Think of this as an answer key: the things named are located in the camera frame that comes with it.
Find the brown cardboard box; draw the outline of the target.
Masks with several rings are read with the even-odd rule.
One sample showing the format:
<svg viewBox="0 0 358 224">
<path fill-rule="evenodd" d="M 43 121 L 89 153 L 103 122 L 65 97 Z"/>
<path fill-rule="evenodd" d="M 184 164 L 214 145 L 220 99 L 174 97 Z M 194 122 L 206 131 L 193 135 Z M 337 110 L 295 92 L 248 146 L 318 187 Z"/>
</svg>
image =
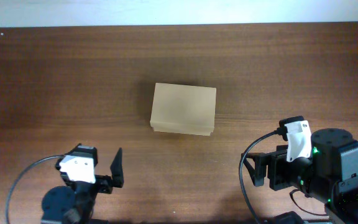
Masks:
<svg viewBox="0 0 358 224">
<path fill-rule="evenodd" d="M 210 136 L 216 88 L 156 83 L 150 125 L 156 132 Z"/>
</svg>

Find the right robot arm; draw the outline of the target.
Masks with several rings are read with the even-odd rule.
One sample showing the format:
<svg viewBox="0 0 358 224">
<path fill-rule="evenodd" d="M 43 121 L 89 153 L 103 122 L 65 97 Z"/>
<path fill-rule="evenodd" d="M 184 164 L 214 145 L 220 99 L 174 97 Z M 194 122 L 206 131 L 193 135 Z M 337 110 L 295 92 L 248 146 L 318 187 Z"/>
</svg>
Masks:
<svg viewBox="0 0 358 224">
<path fill-rule="evenodd" d="M 358 223 L 358 141 L 337 128 L 315 131 L 310 140 L 309 157 L 287 160 L 288 145 L 267 154 L 246 149 L 240 166 L 256 187 L 265 178 L 274 191 L 294 187 L 323 203 L 324 215 L 333 223 Z"/>
</svg>

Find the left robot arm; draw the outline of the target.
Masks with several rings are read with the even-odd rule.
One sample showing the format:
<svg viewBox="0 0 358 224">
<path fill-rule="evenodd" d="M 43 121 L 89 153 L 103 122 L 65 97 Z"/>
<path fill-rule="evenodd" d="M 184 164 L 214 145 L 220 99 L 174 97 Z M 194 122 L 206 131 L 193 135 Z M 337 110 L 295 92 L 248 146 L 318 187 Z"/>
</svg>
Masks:
<svg viewBox="0 0 358 224">
<path fill-rule="evenodd" d="M 93 146 L 78 144 L 61 156 L 55 164 L 65 183 L 50 189 L 42 199 L 41 223 L 108 224 L 93 218 L 98 194 L 111 194 L 124 185 L 122 149 L 118 149 L 111 165 L 111 175 L 96 175 L 98 151 Z"/>
</svg>

